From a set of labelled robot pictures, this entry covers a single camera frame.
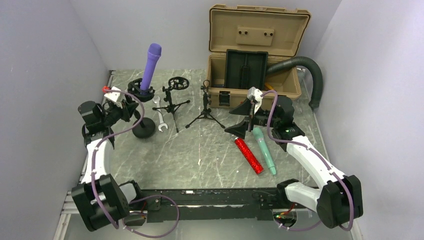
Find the black round base stand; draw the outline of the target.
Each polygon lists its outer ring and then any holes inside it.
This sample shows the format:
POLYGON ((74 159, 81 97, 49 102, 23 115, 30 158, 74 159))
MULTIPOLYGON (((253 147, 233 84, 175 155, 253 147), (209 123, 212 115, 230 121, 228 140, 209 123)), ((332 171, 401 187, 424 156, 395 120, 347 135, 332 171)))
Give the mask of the black round base stand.
MULTIPOLYGON (((127 92, 135 96, 140 102, 145 103, 152 100, 155 96, 153 87, 148 87, 147 90, 142 90, 142 78, 137 78, 131 81, 127 86, 127 92)), ((156 131, 156 124, 151 118, 146 117, 145 110, 143 113, 134 112, 137 120, 141 119, 140 123, 132 129, 132 133, 139 139, 150 138, 156 131)))

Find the teal microphone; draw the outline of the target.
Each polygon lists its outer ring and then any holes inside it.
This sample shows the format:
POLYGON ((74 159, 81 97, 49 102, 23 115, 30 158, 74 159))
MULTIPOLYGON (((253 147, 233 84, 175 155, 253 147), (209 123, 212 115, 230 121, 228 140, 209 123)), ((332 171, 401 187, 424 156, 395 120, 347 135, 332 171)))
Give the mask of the teal microphone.
POLYGON ((252 133, 253 133, 254 139, 256 140, 256 142, 259 145, 262 156, 265 160, 265 163, 266 163, 269 171, 271 172, 271 174, 273 176, 275 176, 277 174, 277 170, 276 170, 276 167, 275 167, 275 164, 274 164, 274 160, 273 160, 271 153, 269 151, 269 148, 266 144, 265 136, 264 136, 262 130, 259 127, 254 127, 253 130, 252 130, 252 133))

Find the red glitter microphone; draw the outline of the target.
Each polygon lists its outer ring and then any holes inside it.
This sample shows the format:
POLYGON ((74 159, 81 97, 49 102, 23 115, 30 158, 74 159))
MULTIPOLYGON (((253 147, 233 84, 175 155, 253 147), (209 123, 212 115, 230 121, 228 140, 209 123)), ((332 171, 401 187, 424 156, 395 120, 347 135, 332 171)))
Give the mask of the red glitter microphone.
POLYGON ((250 167, 253 169, 253 171, 259 175, 264 171, 263 166, 260 164, 258 159, 255 157, 251 149, 248 147, 248 145, 245 143, 245 141, 237 136, 232 136, 231 139, 241 152, 241 154, 244 156, 250 167))

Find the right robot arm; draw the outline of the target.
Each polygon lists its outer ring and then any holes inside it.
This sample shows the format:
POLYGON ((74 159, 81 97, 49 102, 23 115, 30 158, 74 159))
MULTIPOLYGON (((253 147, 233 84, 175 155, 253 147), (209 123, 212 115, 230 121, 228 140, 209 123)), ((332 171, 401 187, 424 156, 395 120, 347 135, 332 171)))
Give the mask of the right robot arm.
POLYGON ((317 185, 309 187, 297 179, 285 180, 276 187, 276 203, 282 208, 300 204, 317 213, 327 228, 349 231, 354 219, 363 215, 361 182, 355 175, 338 170, 316 150, 295 123, 294 112, 293 101, 283 95, 274 98, 270 110, 262 109, 259 100, 246 98, 229 112, 244 116, 243 121, 227 127, 225 132, 244 139, 254 126, 265 127, 268 137, 294 157, 317 185))

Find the small black tripod stand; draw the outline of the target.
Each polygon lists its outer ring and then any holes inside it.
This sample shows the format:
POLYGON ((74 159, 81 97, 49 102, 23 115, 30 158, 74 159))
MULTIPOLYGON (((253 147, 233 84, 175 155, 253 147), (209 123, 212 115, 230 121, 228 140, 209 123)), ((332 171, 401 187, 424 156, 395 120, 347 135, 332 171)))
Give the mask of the small black tripod stand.
POLYGON ((225 128, 223 124, 221 124, 215 117, 211 115, 212 110, 208 107, 211 104, 211 100, 210 100, 211 95, 209 94, 210 85, 211 85, 210 80, 206 79, 203 81, 202 86, 200 87, 200 89, 203 91, 203 96, 202 96, 203 109, 195 119, 193 119, 189 124, 185 126, 186 129, 188 129, 196 120, 201 120, 201 119, 213 120, 216 123, 218 123, 222 129, 225 128))

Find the black shock mount tripod stand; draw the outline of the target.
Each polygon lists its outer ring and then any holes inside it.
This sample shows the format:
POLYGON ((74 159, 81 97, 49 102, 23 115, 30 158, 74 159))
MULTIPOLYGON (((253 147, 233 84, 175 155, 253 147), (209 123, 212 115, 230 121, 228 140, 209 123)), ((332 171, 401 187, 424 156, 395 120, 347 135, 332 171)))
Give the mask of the black shock mount tripod stand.
POLYGON ((165 93, 165 98, 163 100, 168 103, 168 106, 163 106, 163 107, 161 107, 161 109, 166 110, 167 113, 172 114, 172 117, 173 117, 173 120, 174 120, 174 123, 175 123, 175 129, 176 129, 177 133, 179 133, 179 129, 178 129, 175 113, 181 105, 188 104, 191 101, 186 100, 182 103, 174 104, 173 100, 172 100, 171 91, 173 91, 173 90, 176 90, 176 91, 185 90, 189 86, 190 86, 190 82, 187 78, 182 77, 182 76, 175 76, 175 77, 172 77, 168 80, 168 87, 165 87, 165 86, 162 87, 162 92, 165 93))

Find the purple microphone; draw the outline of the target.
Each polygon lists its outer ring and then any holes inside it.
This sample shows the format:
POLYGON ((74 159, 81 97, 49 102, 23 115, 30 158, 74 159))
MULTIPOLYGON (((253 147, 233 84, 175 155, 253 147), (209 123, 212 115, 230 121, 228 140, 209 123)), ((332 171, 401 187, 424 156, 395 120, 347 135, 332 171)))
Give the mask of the purple microphone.
POLYGON ((158 60, 162 55, 162 47, 157 43, 152 43, 147 51, 147 62, 144 68, 144 74, 140 84, 140 90, 146 92, 153 78, 153 74, 158 60))

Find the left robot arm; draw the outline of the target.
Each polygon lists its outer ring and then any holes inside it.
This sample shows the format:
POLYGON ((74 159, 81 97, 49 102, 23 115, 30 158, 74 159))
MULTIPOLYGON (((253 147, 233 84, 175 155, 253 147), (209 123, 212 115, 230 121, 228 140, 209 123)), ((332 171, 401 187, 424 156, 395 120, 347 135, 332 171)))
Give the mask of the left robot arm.
POLYGON ((116 225, 130 209, 139 209, 144 196, 134 181, 119 185, 110 174, 109 155, 115 148, 115 138, 102 105, 86 101, 77 110, 84 120, 82 136, 88 155, 86 172, 72 188, 71 197, 85 227, 93 232, 116 225))

